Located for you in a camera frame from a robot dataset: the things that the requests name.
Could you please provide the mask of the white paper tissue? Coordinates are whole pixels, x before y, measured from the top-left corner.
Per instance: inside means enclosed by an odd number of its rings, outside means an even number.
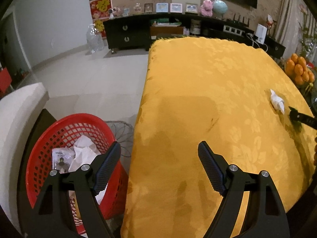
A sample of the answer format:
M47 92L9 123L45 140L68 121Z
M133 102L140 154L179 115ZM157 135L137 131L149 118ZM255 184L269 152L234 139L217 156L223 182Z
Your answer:
M270 102L275 109L276 112L280 112L281 114L285 114L285 105L284 100L279 97L273 89L270 89Z

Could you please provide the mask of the clear cartoon plastic packet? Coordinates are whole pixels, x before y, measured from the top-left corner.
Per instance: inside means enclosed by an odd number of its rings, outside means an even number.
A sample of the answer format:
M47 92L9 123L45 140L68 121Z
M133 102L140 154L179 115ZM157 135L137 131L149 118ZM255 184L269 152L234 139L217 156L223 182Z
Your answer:
M75 158L75 152L73 149L54 148L52 150L53 170L57 170L61 174L67 173L74 158Z

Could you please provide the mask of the white mesh cloth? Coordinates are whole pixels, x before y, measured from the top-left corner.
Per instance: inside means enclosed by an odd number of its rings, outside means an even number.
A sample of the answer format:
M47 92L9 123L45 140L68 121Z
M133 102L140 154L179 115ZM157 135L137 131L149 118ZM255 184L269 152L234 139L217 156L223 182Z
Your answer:
M68 169L69 173L84 164L91 164L95 157L101 154L94 142L84 135L80 136L70 149L75 155Z

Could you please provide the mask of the glass bowl of oranges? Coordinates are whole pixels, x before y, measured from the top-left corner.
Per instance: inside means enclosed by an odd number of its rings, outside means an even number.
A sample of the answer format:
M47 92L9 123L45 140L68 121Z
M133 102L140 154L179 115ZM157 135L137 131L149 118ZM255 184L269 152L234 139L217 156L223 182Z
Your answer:
M284 72L297 86L314 83L316 67L304 57L293 53L284 63Z

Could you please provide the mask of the yellow floral tablecloth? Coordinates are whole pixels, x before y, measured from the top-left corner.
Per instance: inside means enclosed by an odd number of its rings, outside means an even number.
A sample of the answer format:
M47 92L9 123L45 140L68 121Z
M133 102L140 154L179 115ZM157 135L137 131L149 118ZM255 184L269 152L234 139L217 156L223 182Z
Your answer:
M277 112L311 114L300 91L268 54L238 42L160 39L134 128L122 237L202 237L221 203L198 157L212 151L243 171L272 176L286 210L307 190L316 132Z

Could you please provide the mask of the crystal vase with roses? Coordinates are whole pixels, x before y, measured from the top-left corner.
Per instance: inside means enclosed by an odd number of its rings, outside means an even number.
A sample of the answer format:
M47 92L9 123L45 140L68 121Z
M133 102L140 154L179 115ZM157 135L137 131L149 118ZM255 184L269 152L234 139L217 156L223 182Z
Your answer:
M303 19L299 23L297 51L307 62L312 62L316 54L316 19L304 4L299 5Z

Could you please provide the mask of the red plastic mesh basket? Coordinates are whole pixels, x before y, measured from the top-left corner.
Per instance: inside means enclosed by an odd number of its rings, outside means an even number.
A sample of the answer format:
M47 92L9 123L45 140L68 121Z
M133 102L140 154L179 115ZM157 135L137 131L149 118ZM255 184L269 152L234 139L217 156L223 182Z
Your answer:
M124 213L128 183L120 158L102 119L80 113L53 123L27 162L29 237L113 237L107 221Z

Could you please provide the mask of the white router box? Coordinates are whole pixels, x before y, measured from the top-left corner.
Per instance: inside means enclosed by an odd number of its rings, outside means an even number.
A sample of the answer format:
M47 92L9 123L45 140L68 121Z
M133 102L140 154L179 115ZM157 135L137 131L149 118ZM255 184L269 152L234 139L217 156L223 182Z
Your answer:
M255 32L256 42L258 42L259 44L264 44L267 30L268 30L267 27L261 24L257 25L257 29Z

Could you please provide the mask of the white cushioned sofa bench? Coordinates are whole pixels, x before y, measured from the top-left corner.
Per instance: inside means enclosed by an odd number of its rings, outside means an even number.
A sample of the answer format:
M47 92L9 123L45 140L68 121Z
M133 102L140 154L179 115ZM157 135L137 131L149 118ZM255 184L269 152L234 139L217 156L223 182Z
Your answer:
M21 232L17 210L17 183L26 141L49 100L42 83L24 86L1 99L1 207Z

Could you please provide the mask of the light blue globe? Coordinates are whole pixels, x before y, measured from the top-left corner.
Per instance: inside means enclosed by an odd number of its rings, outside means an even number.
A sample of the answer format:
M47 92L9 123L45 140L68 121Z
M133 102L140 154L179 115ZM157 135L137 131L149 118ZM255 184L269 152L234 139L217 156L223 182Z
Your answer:
M223 16L225 15L225 13L227 11L228 11L228 6L224 1L222 1L222 0L214 0L213 1L213 13L217 17L223 18Z

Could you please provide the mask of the red chair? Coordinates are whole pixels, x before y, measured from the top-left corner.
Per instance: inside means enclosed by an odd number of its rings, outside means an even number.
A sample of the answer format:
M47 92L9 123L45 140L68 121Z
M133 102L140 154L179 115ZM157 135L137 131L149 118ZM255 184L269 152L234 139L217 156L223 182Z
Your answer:
M0 72L0 92L4 95L11 85L12 78L7 68L3 68Z

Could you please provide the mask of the pink plush toy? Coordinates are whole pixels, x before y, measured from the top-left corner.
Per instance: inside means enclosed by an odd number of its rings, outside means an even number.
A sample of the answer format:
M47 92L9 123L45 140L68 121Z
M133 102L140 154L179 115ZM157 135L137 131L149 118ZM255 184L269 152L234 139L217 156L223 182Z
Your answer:
M213 16L213 1L204 0L201 5L201 15L205 17Z

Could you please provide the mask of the clear large water bottle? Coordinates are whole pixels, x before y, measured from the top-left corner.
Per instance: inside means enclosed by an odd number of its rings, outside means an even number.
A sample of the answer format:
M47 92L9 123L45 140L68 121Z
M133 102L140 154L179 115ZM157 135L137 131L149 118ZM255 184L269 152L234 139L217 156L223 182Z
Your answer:
M104 49L103 38L101 33L96 28L96 24L92 23L88 26L86 39L91 54L102 51Z

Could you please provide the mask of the black tv cabinet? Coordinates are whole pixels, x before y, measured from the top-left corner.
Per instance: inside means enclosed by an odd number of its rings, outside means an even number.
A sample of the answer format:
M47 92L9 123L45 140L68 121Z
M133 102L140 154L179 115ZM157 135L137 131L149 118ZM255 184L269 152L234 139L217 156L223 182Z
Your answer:
M279 59L285 47L270 36L264 43L257 40L257 34L249 24L237 20L220 19L190 13L154 13L119 17L103 22L108 48L143 48L146 51L159 38L202 36L212 39L236 41L254 48L261 48L274 59Z

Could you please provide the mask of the red festive wall poster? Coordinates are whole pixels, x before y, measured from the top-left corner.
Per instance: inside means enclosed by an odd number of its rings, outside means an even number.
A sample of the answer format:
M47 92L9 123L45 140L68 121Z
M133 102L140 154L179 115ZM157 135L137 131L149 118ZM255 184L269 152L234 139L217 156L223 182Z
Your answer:
M90 11L92 21L96 29L101 33L102 38L106 38L106 32L103 22L110 19L109 10L112 8L111 0L91 0Z

